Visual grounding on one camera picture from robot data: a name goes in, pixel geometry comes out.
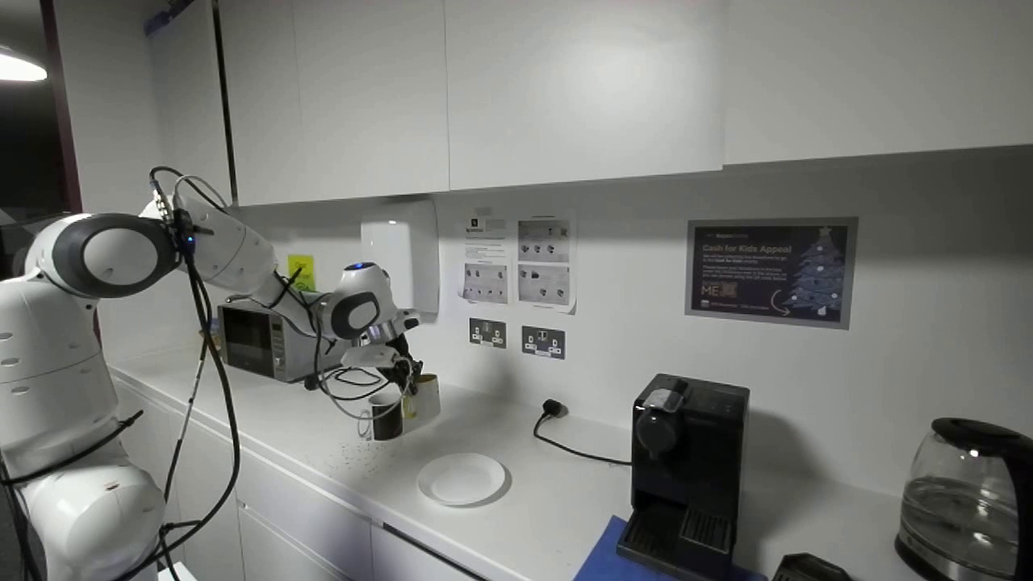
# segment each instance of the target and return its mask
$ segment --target sign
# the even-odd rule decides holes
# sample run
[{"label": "sign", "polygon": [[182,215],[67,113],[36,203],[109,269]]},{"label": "sign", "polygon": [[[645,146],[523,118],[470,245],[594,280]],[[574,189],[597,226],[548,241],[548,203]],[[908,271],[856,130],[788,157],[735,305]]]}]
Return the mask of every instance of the sign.
[{"label": "sign", "polygon": [[690,221],[687,314],[845,326],[856,218]]}]

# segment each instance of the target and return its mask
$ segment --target white countertop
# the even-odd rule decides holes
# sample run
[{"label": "white countertop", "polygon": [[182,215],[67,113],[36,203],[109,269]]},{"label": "white countertop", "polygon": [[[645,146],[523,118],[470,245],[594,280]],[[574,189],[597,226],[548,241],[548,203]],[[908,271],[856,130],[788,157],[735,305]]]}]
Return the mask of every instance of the white countertop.
[{"label": "white countertop", "polygon": [[[123,384],[185,402],[192,363],[134,362]],[[441,386],[441,414],[391,443],[360,439],[356,420],[302,384],[234,372],[237,415],[253,453],[312,482],[377,524],[488,576],[574,576],[610,516],[630,516],[630,468],[597,466],[533,439],[539,407]],[[209,427],[227,427],[218,374],[197,396]],[[628,454],[628,437],[579,415],[545,423],[548,437]],[[503,496],[483,508],[441,508],[418,474],[446,453],[483,453],[509,471]],[[908,581],[896,556],[898,500],[814,478],[743,478],[735,560],[775,574],[783,556],[814,552],[856,576]]]}]

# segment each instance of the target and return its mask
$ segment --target small appliance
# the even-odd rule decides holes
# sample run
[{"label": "small appliance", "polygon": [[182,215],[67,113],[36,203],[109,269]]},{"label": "small appliance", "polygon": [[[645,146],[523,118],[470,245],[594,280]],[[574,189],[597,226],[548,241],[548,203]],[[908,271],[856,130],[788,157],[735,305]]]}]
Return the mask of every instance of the small appliance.
[{"label": "small appliance", "polygon": [[312,372],[337,367],[352,343],[317,340],[290,326],[288,316],[249,304],[224,304],[224,352],[234,367],[247,367],[274,381],[302,381]]},{"label": "small appliance", "polygon": [[632,407],[632,520],[621,552],[679,576],[733,576],[747,386],[656,374]]},{"label": "small appliance", "polygon": [[935,420],[911,466],[898,556],[935,581],[1033,576],[1033,439]]}]

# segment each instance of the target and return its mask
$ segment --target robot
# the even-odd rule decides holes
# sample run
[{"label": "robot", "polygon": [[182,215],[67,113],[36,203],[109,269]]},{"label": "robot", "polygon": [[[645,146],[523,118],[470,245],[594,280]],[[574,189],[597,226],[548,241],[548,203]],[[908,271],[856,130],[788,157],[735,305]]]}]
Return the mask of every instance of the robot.
[{"label": "robot", "polygon": [[166,496],[116,439],[134,420],[113,415],[95,304],[140,293],[176,269],[282,310],[317,343],[391,344],[411,358],[406,318],[377,265],[352,265],[309,310],[284,298],[270,245],[204,192],[157,188],[140,215],[51,221],[27,275],[0,280],[0,454],[51,581],[134,576],[157,556]]}]

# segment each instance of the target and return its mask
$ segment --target power socket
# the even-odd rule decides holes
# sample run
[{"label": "power socket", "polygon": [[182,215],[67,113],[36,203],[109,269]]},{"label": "power socket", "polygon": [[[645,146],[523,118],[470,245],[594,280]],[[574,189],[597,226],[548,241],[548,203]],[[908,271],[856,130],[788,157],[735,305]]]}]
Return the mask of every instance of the power socket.
[{"label": "power socket", "polygon": [[507,265],[464,265],[464,300],[507,304]]},{"label": "power socket", "polygon": [[523,304],[567,304],[571,269],[521,265],[521,300]]},{"label": "power socket", "polygon": [[507,348],[507,321],[502,321],[502,318],[470,318],[468,340],[474,344]]},{"label": "power socket", "polygon": [[545,326],[523,326],[521,348],[539,358],[567,358],[567,332]]},{"label": "power socket", "polygon": [[516,221],[521,261],[567,261],[571,221],[567,218],[521,218]]}]

